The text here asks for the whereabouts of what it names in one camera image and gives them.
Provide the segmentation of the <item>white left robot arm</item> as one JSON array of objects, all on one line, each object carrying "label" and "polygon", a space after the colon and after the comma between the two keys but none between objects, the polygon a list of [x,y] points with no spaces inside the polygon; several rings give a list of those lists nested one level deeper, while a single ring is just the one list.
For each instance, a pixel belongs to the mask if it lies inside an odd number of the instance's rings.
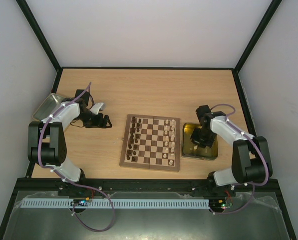
[{"label": "white left robot arm", "polygon": [[109,116],[102,113],[104,109],[105,104],[95,103],[88,90],[78,89],[73,98],[47,98],[28,126],[28,160],[60,174],[65,182],[80,181],[84,172],[67,156],[64,131],[79,120],[84,128],[111,128]]}]

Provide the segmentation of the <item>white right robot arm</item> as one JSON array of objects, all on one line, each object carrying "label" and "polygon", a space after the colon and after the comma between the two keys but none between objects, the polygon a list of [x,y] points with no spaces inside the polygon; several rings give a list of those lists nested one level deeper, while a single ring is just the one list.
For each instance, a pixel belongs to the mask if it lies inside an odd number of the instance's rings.
[{"label": "white right robot arm", "polygon": [[273,174],[267,140],[240,129],[229,119],[236,109],[226,103],[222,105],[230,107],[232,112],[225,114],[212,111],[208,105],[199,106],[196,115],[200,126],[191,135],[191,142],[197,147],[212,147],[217,136],[232,147],[231,167],[209,176],[211,181],[207,183],[207,191],[213,196],[219,195],[228,185],[264,186]]}]

